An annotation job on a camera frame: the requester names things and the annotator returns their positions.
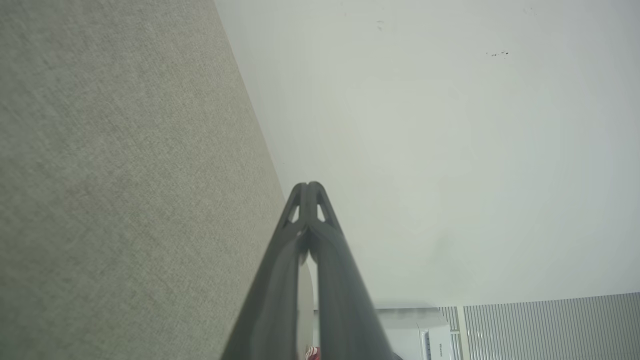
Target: dark object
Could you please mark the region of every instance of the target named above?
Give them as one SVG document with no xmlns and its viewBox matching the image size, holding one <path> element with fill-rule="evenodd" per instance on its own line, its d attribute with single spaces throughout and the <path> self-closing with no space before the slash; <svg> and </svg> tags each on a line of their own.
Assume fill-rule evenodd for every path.
<svg viewBox="0 0 640 360">
<path fill-rule="evenodd" d="M 318 267 L 323 360 L 393 359 L 329 198 L 314 182 L 293 188 L 222 360 L 296 359 L 298 268 L 307 251 Z"/>
</svg>

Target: gray fabric surface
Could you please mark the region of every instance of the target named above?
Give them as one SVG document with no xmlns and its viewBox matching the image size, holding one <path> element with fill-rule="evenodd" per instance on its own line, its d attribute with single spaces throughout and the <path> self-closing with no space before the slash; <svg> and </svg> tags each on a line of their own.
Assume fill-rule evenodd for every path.
<svg viewBox="0 0 640 360">
<path fill-rule="evenodd" d="M 0 26 L 0 358 L 218 358 L 284 199 L 214 2 Z"/>
</svg>

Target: white ceiling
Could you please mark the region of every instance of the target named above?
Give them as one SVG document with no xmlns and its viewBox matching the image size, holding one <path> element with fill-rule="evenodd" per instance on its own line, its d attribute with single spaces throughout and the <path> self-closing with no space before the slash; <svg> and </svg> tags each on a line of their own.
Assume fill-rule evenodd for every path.
<svg viewBox="0 0 640 360">
<path fill-rule="evenodd" d="M 638 1 L 216 4 L 377 306 L 640 291 Z"/>
</svg>

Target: white wall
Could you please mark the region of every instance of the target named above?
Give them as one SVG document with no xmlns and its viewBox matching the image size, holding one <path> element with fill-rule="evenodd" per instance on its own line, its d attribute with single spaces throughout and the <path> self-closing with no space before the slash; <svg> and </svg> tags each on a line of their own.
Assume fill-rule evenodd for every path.
<svg viewBox="0 0 640 360">
<path fill-rule="evenodd" d="M 640 3 L 216 3 L 283 192 L 325 185 L 377 306 L 640 290 Z"/>
</svg>

